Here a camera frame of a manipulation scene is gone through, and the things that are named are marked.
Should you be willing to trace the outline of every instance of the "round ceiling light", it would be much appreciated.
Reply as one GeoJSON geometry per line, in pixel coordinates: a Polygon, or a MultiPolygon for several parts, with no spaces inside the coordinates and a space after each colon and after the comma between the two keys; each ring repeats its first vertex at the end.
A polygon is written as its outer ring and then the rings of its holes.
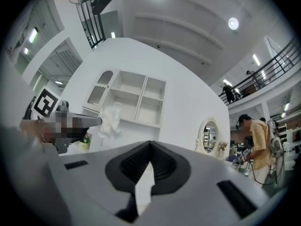
{"type": "Polygon", "coordinates": [[[232,17],[229,19],[228,25],[229,25],[230,29],[236,30],[239,26],[239,22],[236,18],[232,17]]]}

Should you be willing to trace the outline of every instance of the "black hair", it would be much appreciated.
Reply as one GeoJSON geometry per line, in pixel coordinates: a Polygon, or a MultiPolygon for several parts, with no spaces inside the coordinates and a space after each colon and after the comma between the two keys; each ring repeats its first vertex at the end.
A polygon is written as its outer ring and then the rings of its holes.
{"type": "Polygon", "coordinates": [[[239,117],[238,122],[239,124],[243,123],[244,120],[251,120],[252,118],[250,116],[248,116],[247,114],[243,114],[239,117]]]}

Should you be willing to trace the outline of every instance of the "sleeve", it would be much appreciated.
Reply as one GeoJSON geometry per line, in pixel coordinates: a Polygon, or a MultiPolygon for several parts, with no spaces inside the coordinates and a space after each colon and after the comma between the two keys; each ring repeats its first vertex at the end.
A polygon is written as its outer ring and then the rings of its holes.
{"type": "Polygon", "coordinates": [[[255,124],[253,127],[252,138],[254,143],[254,151],[259,151],[266,148],[264,130],[259,124],[255,124]]]}

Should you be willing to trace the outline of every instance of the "black and white square marker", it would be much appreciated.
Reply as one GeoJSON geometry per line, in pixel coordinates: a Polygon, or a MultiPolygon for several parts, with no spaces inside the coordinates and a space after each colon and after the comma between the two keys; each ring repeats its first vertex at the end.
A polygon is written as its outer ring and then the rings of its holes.
{"type": "Polygon", "coordinates": [[[58,95],[44,86],[34,101],[32,111],[41,118],[49,117],[51,112],[57,109],[61,100],[58,95]]]}

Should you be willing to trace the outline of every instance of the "tan shirt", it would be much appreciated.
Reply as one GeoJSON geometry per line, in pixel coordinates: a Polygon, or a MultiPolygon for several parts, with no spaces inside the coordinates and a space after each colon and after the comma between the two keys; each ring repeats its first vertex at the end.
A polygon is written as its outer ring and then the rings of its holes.
{"type": "Polygon", "coordinates": [[[253,138],[254,151],[264,150],[258,157],[254,159],[253,170],[272,166],[274,159],[269,148],[269,127],[260,120],[252,120],[250,125],[250,134],[253,138]]]}

